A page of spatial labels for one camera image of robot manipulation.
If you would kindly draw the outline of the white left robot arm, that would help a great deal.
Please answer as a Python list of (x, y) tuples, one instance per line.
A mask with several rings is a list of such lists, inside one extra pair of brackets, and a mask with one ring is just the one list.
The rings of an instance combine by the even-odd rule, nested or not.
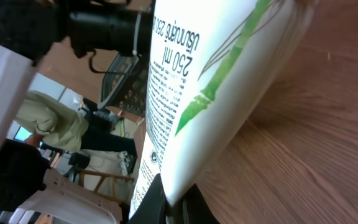
[(121, 209), (50, 167), (36, 147), (6, 137), (37, 65), (69, 37), (76, 56), (96, 49), (150, 52), (153, 9), (126, 2), (0, 1), (0, 211), (35, 210), (70, 223), (118, 223)]

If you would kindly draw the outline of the white tube with gold cap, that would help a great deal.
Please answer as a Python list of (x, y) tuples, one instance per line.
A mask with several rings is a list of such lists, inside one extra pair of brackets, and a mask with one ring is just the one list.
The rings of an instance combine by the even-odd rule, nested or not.
[(166, 222), (238, 132), (310, 25), (316, 1), (156, 1), (146, 132), (129, 210), (160, 174)]

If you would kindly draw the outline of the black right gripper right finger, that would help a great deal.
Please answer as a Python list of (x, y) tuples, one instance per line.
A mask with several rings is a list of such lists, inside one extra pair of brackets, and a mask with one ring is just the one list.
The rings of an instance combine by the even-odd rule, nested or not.
[(181, 208), (184, 224), (220, 224), (196, 184), (182, 197)]

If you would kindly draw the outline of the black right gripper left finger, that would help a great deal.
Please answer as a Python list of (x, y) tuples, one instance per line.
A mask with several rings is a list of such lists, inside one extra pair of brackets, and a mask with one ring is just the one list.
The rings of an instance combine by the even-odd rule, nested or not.
[(160, 174), (154, 177), (128, 224), (166, 224), (166, 198)]

